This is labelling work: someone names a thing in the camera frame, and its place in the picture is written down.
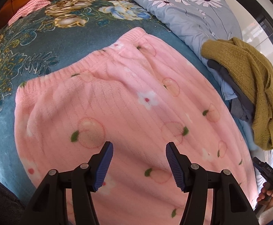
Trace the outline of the person's right hand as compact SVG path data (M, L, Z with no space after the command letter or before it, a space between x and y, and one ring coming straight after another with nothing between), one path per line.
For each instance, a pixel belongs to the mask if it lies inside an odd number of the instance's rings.
M271 185L270 183L265 182L257 198L258 204L259 203L267 204L267 206L264 209L265 211L273 207L273 189L269 189L270 185ZM266 196L269 196L270 199L265 202L264 200L266 199Z

